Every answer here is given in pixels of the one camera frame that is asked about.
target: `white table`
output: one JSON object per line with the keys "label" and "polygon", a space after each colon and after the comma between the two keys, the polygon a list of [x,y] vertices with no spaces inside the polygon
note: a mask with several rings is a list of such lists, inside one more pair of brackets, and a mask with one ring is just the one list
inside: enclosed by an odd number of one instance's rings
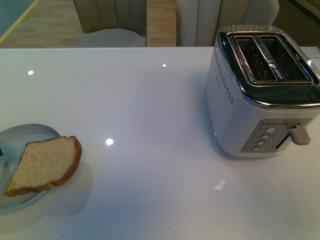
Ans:
{"label": "white table", "polygon": [[224,153],[212,52],[0,49],[0,131],[42,124],[83,149],[68,183],[0,215],[0,239],[320,239],[320,119],[278,157]]}

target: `white plate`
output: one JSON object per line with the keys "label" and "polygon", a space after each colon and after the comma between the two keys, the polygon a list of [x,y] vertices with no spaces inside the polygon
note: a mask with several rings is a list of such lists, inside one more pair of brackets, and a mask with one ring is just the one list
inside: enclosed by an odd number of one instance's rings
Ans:
{"label": "white plate", "polygon": [[9,197],[5,195],[5,191],[26,144],[55,137],[59,137],[55,130],[40,124],[19,125],[0,132],[0,149],[3,152],[0,157],[0,214],[16,210],[41,195],[29,192]]}

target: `silver toaster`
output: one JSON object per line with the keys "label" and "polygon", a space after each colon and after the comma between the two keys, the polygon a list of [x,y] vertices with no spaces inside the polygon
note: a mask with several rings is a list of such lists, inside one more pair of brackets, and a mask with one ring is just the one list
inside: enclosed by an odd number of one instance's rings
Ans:
{"label": "silver toaster", "polygon": [[218,144],[237,157],[274,157],[307,145],[320,114],[320,72],[272,26],[233,25],[215,40],[205,85]]}

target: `chrome trim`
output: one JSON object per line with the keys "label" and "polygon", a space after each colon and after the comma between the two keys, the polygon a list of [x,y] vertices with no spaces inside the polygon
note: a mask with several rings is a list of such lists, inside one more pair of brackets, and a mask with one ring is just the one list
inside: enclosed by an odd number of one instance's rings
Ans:
{"label": "chrome trim", "polygon": [[[241,93],[239,94],[242,99],[246,102],[248,102],[249,104],[253,104],[254,106],[257,106],[257,107],[261,107],[261,108],[273,108],[273,109],[304,109],[304,108],[318,108],[320,107],[320,103],[311,103],[311,104],[294,104],[294,105],[279,105],[279,104],[270,104],[270,103],[266,103],[266,102],[263,102],[263,101],[259,101],[259,100],[256,100],[256,99],[253,99],[251,97],[248,97],[245,92],[244,92],[244,89],[242,89],[242,86],[238,83],[237,81],[237,78],[235,76],[235,73],[231,70],[231,66],[230,66],[230,63],[228,62],[228,58],[227,58],[227,55],[225,53],[225,51],[221,50],[221,49],[224,49],[226,48],[226,45],[227,45],[227,42],[224,42],[222,41],[222,39],[220,38],[220,34],[221,33],[224,33],[226,35],[229,35],[229,34],[233,34],[233,35],[236,35],[237,33],[241,34],[242,36],[244,35],[247,35],[247,36],[250,36],[252,34],[255,34],[255,35],[265,35],[266,33],[268,34],[275,34],[275,35],[282,35],[286,38],[286,40],[291,43],[291,47],[294,48],[294,50],[300,54],[300,56],[302,57],[302,59],[306,62],[306,63],[310,63],[310,59],[307,57],[307,55],[300,49],[300,47],[298,46],[298,44],[296,44],[296,42],[286,33],[284,32],[283,30],[277,28],[277,27],[273,27],[273,26],[267,26],[267,25],[231,25],[231,26],[226,26],[226,27],[223,27],[217,34],[217,38],[216,38],[216,41],[217,41],[217,44],[218,44],[218,48],[220,49],[219,51],[221,52],[222,56],[223,56],[223,61],[225,62],[225,64],[227,65],[227,70],[230,74],[230,76],[232,76],[231,80],[232,80],[232,83],[236,89],[236,91],[238,93]],[[242,70],[242,72],[244,73],[244,76],[247,78],[247,79],[252,79],[253,77],[253,74],[252,72],[250,71],[250,68],[248,66],[248,63],[246,61],[246,59],[244,58],[241,50],[239,49],[239,46],[237,46],[234,41],[230,41],[229,42],[231,44],[231,50],[232,52],[236,55],[236,56],[240,56],[239,58],[236,57],[237,59],[237,62]],[[273,59],[272,56],[266,54],[264,55],[266,61],[267,60],[271,60]],[[315,65],[311,62],[311,64],[308,64],[311,68],[311,71],[315,74],[315,76],[317,77],[317,82],[320,83],[320,71],[315,67]]]}

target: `toast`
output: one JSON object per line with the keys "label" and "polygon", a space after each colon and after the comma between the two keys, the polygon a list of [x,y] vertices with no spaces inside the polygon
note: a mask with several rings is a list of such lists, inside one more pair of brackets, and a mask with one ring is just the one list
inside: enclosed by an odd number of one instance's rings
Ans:
{"label": "toast", "polygon": [[75,136],[27,143],[4,194],[14,197],[65,184],[77,170],[81,153]]}

